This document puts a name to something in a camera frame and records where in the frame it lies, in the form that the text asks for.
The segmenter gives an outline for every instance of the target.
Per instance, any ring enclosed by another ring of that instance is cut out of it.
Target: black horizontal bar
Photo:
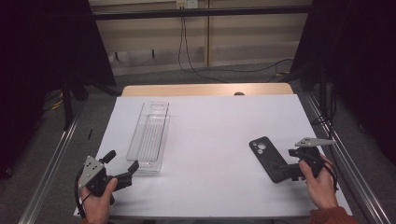
[[[168,9],[151,11],[128,12],[95,12],[91,15],[73,15],[76,19],[89,19],[95,21],[151,19],[151,18],[177,18],[177,17],[206,17],[206,16],[235,16],[258,14],[292,14],[308,13],[311,6],[298,7],[246,7],[246,8],[198,8],[198,9]]]

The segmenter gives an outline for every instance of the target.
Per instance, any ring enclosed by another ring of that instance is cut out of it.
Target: metal bracket
[[[85,160],[84,170],[82,171],[78,188],[84,188],[84,186],[96,177],[103,169],[105,169],[105,166],[101,162],[91,156],[88,156],[87,160]]]
[[[310,138],[305,137],[302,140],[298,141],[295,146],[296,147],[319,147],[319,146],[327,146],[334,145],[337,142],[329,139],[319,139],[319,138]]]

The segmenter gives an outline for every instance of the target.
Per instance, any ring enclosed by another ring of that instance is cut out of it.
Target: clear plastic container
[[[167,102],[145,102],[134,130],[128,161],[139,161],[138,171],[159,172],[170,116]]]

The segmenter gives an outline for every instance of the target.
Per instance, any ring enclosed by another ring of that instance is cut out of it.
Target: wall socket
[[[177,0],[176,9],[198,8],[198,0]]]

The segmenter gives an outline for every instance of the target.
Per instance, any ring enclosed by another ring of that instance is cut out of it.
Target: white paper sheet
[[[96,156],[116,150],[109,175],[132,164],[126,154],[146,101],[169,102],[163,167],[115,192],[111,216],[301,217],[316,209],[303,181],[273,183],[248,146],[268,136],[287,163],[297,162],[288,149],[315,134],[296,95],[120,97]],[[342,191],[336,195],[351,214]]]

